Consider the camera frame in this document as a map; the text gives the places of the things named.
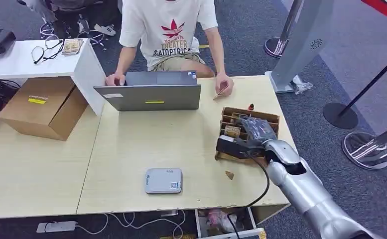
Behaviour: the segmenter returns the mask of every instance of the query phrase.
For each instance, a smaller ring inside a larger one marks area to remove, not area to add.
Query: wooden organizer
[[[227,135],[230,137],[237,137],[237,135],[234,133],[234,130],[227,130],[227,127],[233,127],[235,126],[234,122],[237,120],[240,116],[250,116],[255,117],[259,119],[264,119],[268,121],[271,128],[274,130],[275,135],[278,138],[278,126],[280,122],[280,117],[277,115],[267,114],[263,112],[256,112],[256,111],[249,111],[244,109],[237,109],[232,107],[224,107],[223,111],[221,112],[221,121],[220,121],[220,133],[219,135]],[[246,130],[241,125],[236,125],[235,127],[240,128],[240,134],[238,135],[241,139],[248,141],[249,136],[246,133]],[[239,163],[245,163],[245,164],[255,164],[253,159],[238,159],[236,157],[233,157],[231,155],[228,155],[226,153],[222,153],[219,151],[216,151],[215,153],[215,160],[219,159],[227,159],[232,160]],[[262,164],[266,164],[263,157],[258,157],[258,161]]]

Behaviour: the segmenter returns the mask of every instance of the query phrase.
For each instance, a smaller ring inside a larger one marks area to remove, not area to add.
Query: wooden table
[[[0,121],[0,218],[75,214],[99,121],[86,108],[66,142]]]
[[[235,89],[213,101],[214,80],[200,79],[197,111],[117,112],[87,108],[65,142],[20,135],[0,121],[0,218],[244,206],[265,188],[259,167],[214,159],[221,110],[280,116],[279,138],[294,147],[266,76],[234,77]],[[148,168],[179,167],[183,191],[148,195]],[[234,173],[230,180],[225,171]],[[252,209],[259,223],[288,205],[274,185]]]
[[[217,101],[214,80],[199,79],[202,90],[196,111],[119,113],[107,103],[77,213],[233,207],[258,197],[266,184],[259,167],[214,159],[223,107],[247,109],[253,103],[255,111],[279,115],[279,139],[295,145],[269,78],[233,79],[233,94]],[[182,193],[146,194],[145,172],[155,167],[181,168]],[[234,173],[233,180],[225,171]],[[261,222],[288,203],[271,184],[256,203],[254,216]]]

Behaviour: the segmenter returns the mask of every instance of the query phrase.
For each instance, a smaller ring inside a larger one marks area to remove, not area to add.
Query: stanchion base
[[[280,40],[279,37],[270,38],[267,41],[265,41],[265,45],[264,45],[265,52],[268,53],[268,55],[276,58],[280,58],[282,56],[284,49],[288,44],[288,40],[287,40],[283,49],[281,49],[281,51],[276,51],[275,49],[277,47],[278,40]]]
[[[269,80],[271,81],[272,87],[274,88],[274,91],[276,94],[294,92],[293,86],[290,83],[286,86],[277,86],[277,84],[274,82],[274,79],[271,76],[271,72],[272,71],[265,71],[265,75],[269,77]]]
[[[337,128],[353,129],[358,125],[358,116],[353,109],[349,109],[341,117],[338,116],[345,107],[346,105],[341,103],[328,103],[322,109],[322,114],[330,124]]]
[[[387,147],[382,144],[370,150],[368,146],[372,140],[375,140],[375,136],[357,131],[346,135],[341,146],[349,160],[359,167],[369,170],[387,167]]]

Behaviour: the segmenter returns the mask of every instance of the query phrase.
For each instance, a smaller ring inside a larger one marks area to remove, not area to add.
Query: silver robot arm
[[[382,239],[354,221],[332,199],[307,162],[282,140],[264,144],[269,178],[320,239]]]

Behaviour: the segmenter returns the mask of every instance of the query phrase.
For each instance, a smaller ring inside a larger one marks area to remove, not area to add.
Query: laptop
[[[95,86],[118,111],[197,110],[201,85],[193,71],[128,72],[125,86]]]

